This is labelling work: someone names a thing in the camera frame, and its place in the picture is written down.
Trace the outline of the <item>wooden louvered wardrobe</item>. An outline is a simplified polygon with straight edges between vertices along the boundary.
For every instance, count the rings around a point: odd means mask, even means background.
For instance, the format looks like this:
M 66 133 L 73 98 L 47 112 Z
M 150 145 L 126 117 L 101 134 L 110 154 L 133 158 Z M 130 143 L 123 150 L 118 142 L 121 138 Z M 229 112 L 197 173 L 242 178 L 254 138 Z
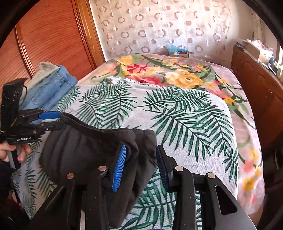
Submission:
M 63 65 L 78 80 L 105 62 L 90 1 L 1 1 L 29 11 L 1 40 L 1 85 L 30 81 L 41 62 Z

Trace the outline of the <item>wooden sideboard cabinet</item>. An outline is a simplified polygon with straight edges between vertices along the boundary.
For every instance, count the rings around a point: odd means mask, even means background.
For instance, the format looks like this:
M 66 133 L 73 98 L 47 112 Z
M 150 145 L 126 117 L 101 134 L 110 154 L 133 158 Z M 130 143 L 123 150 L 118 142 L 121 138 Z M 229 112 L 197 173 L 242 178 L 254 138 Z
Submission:
M 282 146 L 282 83 L 237 47 L 231 68 L 252 108 L 262 154 L 272 153 Z

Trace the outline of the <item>black shorts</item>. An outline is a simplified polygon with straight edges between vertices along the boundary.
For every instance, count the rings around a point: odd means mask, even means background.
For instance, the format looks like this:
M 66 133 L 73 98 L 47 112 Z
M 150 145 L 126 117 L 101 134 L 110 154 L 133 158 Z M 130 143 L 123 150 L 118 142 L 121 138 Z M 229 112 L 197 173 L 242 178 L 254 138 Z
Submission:
M 149 129 L 97 129 L 75 116 L 62 113 L 63 127 L 52 131 L 39 164 L 55 184 L 68 173 L 88 176 L 112 162 L 119 145 L 128 147 L 117 192 L 106 192 L 109 225 L 119 228 L 130 213 L 157 167 L 155 132 Z

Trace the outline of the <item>folded light blue jeans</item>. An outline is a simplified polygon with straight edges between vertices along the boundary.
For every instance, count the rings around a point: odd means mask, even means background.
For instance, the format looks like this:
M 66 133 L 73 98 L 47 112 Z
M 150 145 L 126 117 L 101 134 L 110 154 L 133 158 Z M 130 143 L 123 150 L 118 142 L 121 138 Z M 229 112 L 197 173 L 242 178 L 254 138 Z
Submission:
M 70 75 L 64 66 L 59 66 L 59 69 L 28 91 L 20 109 L 40 108 L 49 111 L 76 84 L 77 79 Z

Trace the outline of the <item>floral pink blanket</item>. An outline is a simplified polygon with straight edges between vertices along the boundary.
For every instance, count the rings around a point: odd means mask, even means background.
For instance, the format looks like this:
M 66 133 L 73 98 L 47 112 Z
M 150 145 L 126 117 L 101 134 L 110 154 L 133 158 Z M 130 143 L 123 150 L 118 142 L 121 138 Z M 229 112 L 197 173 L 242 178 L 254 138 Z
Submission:
M 237 198 L 249 214 L 261 211 L 264 199 L 262 153 L 251 105 L 231 70 L 215 63 L 157 54 L 133 54 L 111 59 L 78 81 L 98 84 L 109 77 L 182 89 L 204 90 L 228 106 L 236 133 L 239 164 Z

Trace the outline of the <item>folded dark blue jeans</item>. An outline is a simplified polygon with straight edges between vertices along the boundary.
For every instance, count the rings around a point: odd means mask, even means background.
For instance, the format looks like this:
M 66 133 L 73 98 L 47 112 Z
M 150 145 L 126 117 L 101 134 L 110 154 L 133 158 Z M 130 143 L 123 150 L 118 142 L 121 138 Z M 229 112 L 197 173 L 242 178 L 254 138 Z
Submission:
M 45 112 L 50 111 L 76 84 L 77 79 L 71 75 L 64 78 L 57 78 L 43 90 L 40 90 L 39 93 L 36 93 L 31 101 L 29 101 L 26 109 L 39 108 Z

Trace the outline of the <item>folded grey-green pants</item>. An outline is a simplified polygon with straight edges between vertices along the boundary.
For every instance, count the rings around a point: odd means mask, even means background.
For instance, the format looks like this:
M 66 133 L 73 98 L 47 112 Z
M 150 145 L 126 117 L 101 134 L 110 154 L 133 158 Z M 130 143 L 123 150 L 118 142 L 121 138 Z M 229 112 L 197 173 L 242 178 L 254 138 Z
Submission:
M 22 96 L 20 100 L 23 100 L 29 90 L 34 88 L 42 80 L 48 77 L 51 73 L 59 69 L 58 65 L 54 65 L 51 62 L 40 62 L 39 68 L 33 78 L 25 84 L 24 89 L 22 90 Z

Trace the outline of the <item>palm leaf print bedsheet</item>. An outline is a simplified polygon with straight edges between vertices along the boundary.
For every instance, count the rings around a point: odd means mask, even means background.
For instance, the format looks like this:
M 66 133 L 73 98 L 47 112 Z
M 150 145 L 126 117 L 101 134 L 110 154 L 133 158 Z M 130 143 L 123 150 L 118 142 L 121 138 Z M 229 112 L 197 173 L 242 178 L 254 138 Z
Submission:
M 66 112 L 98 129 L 151 129 L 157 144 L 192 173 L 214 172 L 237 198 L 236 134 L 225 102 L 206 91 L 109 77 L 75 86 L 50 110 Z M 56 187 L 39 165 L 49 132 L 30 145 L 13 175 L 21 205 L 31 219 Z M 176 195 L 166 194 L 157 169 L 119 228 L 172 229 Z

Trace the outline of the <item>cardboard box on cabinet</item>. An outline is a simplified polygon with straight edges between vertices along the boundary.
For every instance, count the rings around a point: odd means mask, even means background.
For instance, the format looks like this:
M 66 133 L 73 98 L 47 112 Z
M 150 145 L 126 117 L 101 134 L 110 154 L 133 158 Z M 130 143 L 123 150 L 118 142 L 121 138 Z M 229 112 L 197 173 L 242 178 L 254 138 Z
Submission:
M 261 40 L 245 40 L 246 50 L 258 61 L 268 64 L 269 60 L 273 57 L 273 51 L 264 46 Z

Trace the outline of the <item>blue bag in box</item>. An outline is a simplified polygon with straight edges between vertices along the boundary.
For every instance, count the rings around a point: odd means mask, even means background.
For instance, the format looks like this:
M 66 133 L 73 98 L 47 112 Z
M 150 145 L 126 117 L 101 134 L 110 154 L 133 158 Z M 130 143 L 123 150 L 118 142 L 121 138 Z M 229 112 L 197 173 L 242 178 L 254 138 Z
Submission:
M 184 46 L 176 47 L 173 44 L 167 45 L 167 51 L 169 56 L 171 57 L 179 57 L 179 58 L 188 58 L 189 57 L 189 51 Z

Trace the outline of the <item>circle pattern sheer curtain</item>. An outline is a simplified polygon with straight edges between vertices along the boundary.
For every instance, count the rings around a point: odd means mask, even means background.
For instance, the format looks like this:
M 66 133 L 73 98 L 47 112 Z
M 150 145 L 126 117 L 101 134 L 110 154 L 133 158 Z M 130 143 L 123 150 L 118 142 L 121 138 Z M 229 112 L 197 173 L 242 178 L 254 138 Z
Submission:
M 227 66 L 230 1 L 90 1 L 107 60 L 134 53 L 166 55 L 170 47 Z

